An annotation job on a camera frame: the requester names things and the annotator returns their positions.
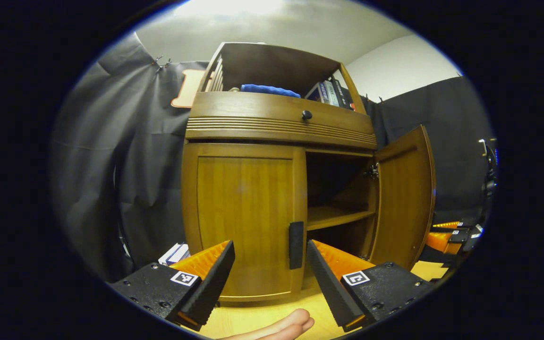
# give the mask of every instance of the cabinet door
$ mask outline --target cabinet door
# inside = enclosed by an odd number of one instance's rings
[[[299,292],[304,266],[289,269],[289,224],[307,220],[304,148],[186,144],[183,162],[184,229],[191,252],[234,241],[236,260],[220,300],[259,301]],[[305,242],[301,250],[305,260]]]
[[[425,245],[434,213],[434,157],[423,125],[375,155],[379,174],[378,218],[371,262],[412,269]]]

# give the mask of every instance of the blue towel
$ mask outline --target blue towel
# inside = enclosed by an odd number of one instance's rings
[[[297,93],[285,90],[284,88],[274,87],[274,86],[264,86],[264,85],[254,85],[254,84],[244,84],[240,87],[242,92],[257,92],[257,93],[268,93],[268,94],[280,94],[287,95],[289,97],[301,98]]]

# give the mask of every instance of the wooden floor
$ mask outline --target wooden floor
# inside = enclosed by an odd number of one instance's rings
[[[441,268],[441,265],[441,263],[418,261],[411,272],[429,281],[432,278],[441,278],[446,273],[447,268]],[[221,307],[214,308],[209,321],[198,333],[218,339],[254,331],[284,318],[296,308],[308,310],[314,319],[314,326],[302,334],[299,340],[328,340],[346,334],[335,323],[316,280],[311,276],[304,279],[304,289],[298,300],[222,303]]]

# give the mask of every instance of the wooden shelf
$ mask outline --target wooden shelf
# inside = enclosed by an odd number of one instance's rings
[[[308,208],[308,230],[337,226],[354,222],[373,215],[372,211],[356,211],[334,206],[318,206]]]

